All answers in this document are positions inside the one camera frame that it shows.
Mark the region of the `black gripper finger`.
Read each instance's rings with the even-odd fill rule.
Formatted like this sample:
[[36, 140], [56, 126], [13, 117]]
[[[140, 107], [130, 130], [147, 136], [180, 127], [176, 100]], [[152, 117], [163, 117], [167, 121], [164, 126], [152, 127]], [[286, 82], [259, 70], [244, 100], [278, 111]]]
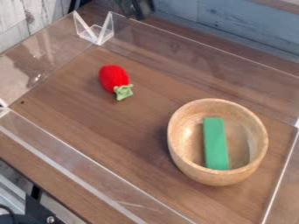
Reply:
[[146, 19], [155, 12], [154, 0], [132, 0], [135, 18]]
[[134, 12], [132, 0], [113, 0], [123, 13], [130, 17]]

